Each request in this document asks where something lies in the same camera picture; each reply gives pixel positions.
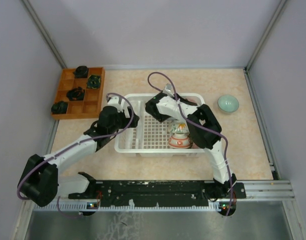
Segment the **pale green celadon bowl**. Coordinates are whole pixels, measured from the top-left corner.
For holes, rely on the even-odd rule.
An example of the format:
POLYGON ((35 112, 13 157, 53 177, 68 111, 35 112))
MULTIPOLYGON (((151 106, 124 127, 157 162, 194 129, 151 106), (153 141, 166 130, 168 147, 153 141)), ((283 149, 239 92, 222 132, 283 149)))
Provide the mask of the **pale green celadon bowl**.
POLYGON ((217 105, 221 111, 227 114, 236 112, 240 107, 238 99, 230 94, 220 96, 217 100, 217 105))

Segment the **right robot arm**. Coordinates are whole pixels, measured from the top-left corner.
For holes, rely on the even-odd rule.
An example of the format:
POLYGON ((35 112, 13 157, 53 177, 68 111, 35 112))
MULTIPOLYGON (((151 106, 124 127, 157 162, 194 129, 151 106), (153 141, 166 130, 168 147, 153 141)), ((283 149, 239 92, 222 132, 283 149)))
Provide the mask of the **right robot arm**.
POLYGON ((228 163, 228 139, 208 105, 161 91, 145 103, 145 111, 160 123, 170 118, 185 122, 193 143, 209 154, 217 198, 234 197, 237 178, 228 163))

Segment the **white plastic dish rack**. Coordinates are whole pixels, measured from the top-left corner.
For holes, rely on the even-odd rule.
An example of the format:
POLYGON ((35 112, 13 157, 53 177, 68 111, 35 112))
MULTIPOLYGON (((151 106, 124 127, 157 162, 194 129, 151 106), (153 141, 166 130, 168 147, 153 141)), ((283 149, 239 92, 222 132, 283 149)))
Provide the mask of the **white plastic dish rack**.
POLYGON ((154 93, 132 93, 125 97, 139 116, 136 128, 129 128, 115 138, 114 149, 127 157, 167 158, 173 156, 198 157, 204 153, 194 146, 190 149, 175 149, 168 145, 170 130, 175 118, 158 122, 145 111, 145 104, 155 96, 154 93))

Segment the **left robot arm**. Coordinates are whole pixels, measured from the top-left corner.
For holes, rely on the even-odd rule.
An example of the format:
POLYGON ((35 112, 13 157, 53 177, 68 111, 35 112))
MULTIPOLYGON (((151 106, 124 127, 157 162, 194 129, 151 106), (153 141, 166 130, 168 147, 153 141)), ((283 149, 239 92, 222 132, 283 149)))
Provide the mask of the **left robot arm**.
POLYGON ((50 154, 32 155, 24 167, 17 186, 17 196, 45 207, 55 198, 70 194, 81 194, 90 199, 96 195, 97 186, 85 173, 62 177, 61 172, 88 155, 92 155, 108 144, 114 136, 138 125, 137 116, 131 106, 118 110, 106 106, 77 140, 50 154))

